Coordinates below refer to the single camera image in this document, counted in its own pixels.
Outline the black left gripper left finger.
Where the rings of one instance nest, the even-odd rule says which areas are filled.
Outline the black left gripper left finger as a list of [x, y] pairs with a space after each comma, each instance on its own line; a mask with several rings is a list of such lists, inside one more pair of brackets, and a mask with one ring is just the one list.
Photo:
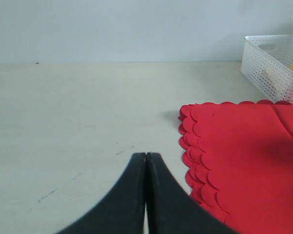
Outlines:
[[142, 234], [146, 154], [134, 153], [122, 175], [96, 206], [60, 234]]

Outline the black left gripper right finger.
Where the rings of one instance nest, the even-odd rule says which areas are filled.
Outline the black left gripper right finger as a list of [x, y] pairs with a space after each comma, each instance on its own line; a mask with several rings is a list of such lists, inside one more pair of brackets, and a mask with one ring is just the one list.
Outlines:
[[234, 234], [178, 184], [159, 153], [146, 154], [146, 212], [150, 234]]

